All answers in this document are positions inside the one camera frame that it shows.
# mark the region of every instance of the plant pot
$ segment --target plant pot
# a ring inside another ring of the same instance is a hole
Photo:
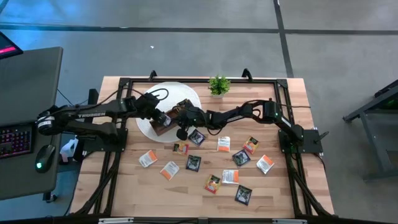
[[[220,99],[220,98],[224,97],[224,93],[220,94],[220,95],[212,95],[212,97],[216,98],[216,99]]]

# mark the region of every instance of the wooden table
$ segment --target wooden table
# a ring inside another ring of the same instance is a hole
[[[98,101],[104,100],[117,90],[119,78],[104,77]],[[287,81],[292,105],[308,106],[304,80],[289,78]],[[135,83],[134,89],[144,92],[153,85],[153,83]],[[266,84],[231,84],[229,93],[222,99],[212,98],[206,83],[187,85],[198,93],[203,110],[227,111],[245,101],[275,99],[273,87]],[[313,128],[309,108],[294,108],[293,112],[297,124],[305,129]],[[95,123],[104,121],[110,121],[110,118],[95,119]],[[207,140],[200,147],[195,147],[190,143],[190,154],[202,158],[200,170],[197,173],[185,169],[187,158],[173,154],[173,144],[159,143],[145,137],[138,129],[135,118],[128,119],[127,128],[129,136],[119,166],[112,216],[294,217],[286,162],[279,149],[276,125],[258,124],[251,119],[230,123],[220,133],[220,136],[231,137],[230,153],[217,152],[218,137],[208,134],[204,128],[199,128],[199,131],[206,135]],[[242,149],[243,143],[249,136],[258,139],[260,146],[251,156],[252,161],[239,169],[239,183],[253,189],[250,203],[246,206],[234,201],[238,186],[222,185],[214,195],[204,189],[204,184],[210,174],[221,177],[224,169],[237,169],[231,155]],[[150,167],[143,168],[138,158],[150,149],[155,152],[159,160]],[[256,161],[264,154],[275,162],[267,175],[256,167]],[[71,212],[81,208],[97,187],[103,157],[103,152],[95,152],[83,161]],[[319,158],[311,154],[303,154],[302,157],[309,189],[324,208],[333,213],[322,163]],[[159,173],[168,161],[174,161],[180,167],[180,171],[171,181]],[[297,189],[300,208],[304,211],[302,192],[299,187]],[[105,189],[103,208],[107,194],[108,189]]]

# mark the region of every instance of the small green plant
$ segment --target small green plant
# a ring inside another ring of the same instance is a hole
[[[210,90],[212,95],[221,95],[227,93],[229,90],[229,84],[231,81],[222,76],[221,78],[217,75],[210,79]]]

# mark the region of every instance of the white packet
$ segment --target white packet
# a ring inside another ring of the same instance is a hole
[[[239,171],[238,170],[223,170],[223,183],[224,184],[239,184]]]
[[[267,174],[267,172],[271,169],[271,167],[274,165],[274,162],[272,162],[266,155],[263,155],[260,160],[257,162],[257,167],[260,168],[260,170],[264,173]]]
[[[149,167],[149,165],[153,164],[157,161],[157,158],[152,150],[147,151],[144,155],[139,158],[139,163],[143,167]]]
[[[176,165],[176,163],[170,161],[166,164],[166,166],[164,166],[160,173],[166,177],[167,180],[171,180],[179,170],[180,168]]]
[[[217,151],[219,152],[229,152],[231,145],[231,138],[228,136],[218,137]]]

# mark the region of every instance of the computer mouse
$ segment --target computer mouse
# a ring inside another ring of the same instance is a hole
[[[39,173],[47,172],[52,165],[55,154],[55,146],[45,145],[43,146],[36,156],[35,168]]]

